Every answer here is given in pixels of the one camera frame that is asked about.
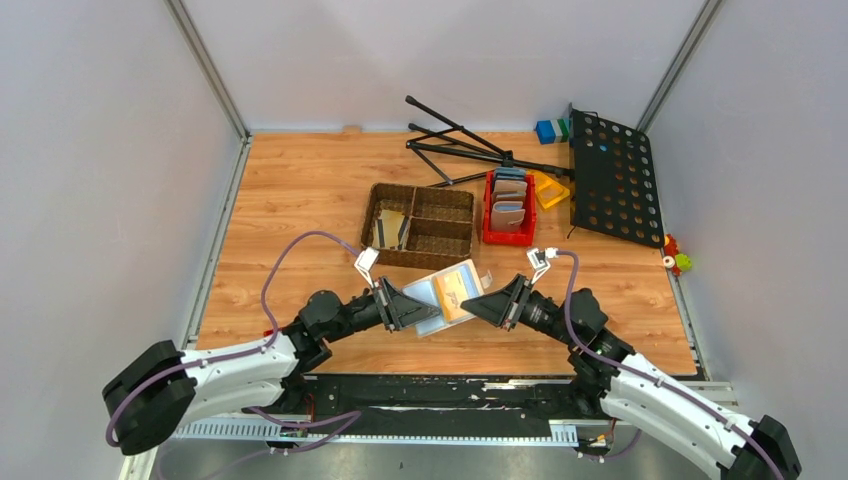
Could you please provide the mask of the white card holder wallet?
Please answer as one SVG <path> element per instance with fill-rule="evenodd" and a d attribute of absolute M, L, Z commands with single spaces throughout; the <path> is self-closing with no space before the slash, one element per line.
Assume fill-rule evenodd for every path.
<path fill-rule="evenodd" d="M 492 284 L 491 272 L 481 276 L 471 259 L 427 275 L 405 286 L 407 296 L 434 306 L 437 314 L 415 325 L 419 337 L 433 335 L 474 317 L 461 307 L 483 295 Z"/>

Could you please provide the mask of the gold credit cards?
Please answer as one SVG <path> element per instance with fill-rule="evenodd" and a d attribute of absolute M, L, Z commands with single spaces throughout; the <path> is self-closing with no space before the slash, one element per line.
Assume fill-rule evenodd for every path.
<path fill-rule="evenodd" d="M 380 211 L 373 223 L 371 246 L 375 249 L 404 250 L 411 218 L 401 211 Z"/>

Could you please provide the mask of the brown wicker divided basket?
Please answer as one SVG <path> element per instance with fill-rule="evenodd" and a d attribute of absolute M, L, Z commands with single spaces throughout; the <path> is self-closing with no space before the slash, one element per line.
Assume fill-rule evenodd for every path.
<path fill-rule="evenodd" d="M 404 250 L 377 249 L 384 265 L 441 270 L 472 256 L 475 197 L 467 191 L 375 183 L 369 192 L 360 246 L 372 247 L 373 223 L 380 211 L 411 218 Z"/>

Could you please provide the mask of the gold card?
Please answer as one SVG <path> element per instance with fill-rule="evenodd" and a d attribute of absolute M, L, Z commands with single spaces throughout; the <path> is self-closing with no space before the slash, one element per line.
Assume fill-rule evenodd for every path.
<path fill-rule="evenodd" d="M 469 293 L 463 274 L 459 271 L 440 274 L 434 278 L 433 284 L 445 321 L 453 323 L 464 318 L 467 312 L 462 303 L 469 298 Z"/>

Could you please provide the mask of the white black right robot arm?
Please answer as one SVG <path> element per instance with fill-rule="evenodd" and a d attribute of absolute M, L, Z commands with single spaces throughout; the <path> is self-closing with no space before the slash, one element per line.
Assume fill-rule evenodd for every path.
<path fill-rule="evenodd" d="M 570 393 L 577 413 L 623 420 L 711 479 L 796 479 L 802 472 L 781 422 L 720 406 L 662 372 L 607 329 L 608 317 L 588 288 L 556 304 L 518 275 L 462 307 L 495 327 L 521 324 L 566 345 L 576 374 Z"/>

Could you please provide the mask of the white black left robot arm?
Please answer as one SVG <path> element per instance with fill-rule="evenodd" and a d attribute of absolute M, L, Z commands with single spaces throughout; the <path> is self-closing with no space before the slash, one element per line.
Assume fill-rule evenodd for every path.
<path fill-rule="evenodd" d="M 374 327 L 397 332 L 439 313 L 382 277 L 348 302 L 329 290 L 315 292 L 291 323 L 255 341 L 207 350 L 156 342 L 103 388 L 106 441 L 130 456 L 218 414 L 272 404 L 296 412 L 307 390 L 297 378 L 331 357 L 329 343 Z"/>

